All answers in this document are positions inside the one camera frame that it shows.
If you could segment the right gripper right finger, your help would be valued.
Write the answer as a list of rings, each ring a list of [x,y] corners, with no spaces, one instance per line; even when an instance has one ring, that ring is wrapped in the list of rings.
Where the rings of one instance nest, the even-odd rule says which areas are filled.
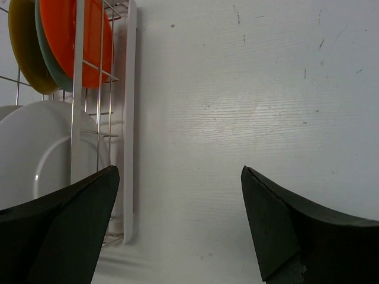
[[[377,221],[317,204],[251,167],[241,184],[263,282],[378,282]]]

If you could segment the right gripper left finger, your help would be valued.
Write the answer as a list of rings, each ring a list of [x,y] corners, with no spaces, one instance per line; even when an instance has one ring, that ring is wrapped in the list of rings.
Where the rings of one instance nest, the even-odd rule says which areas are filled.
[[[91,283],[120,183],[108,166],[1,211],[1,283]]]

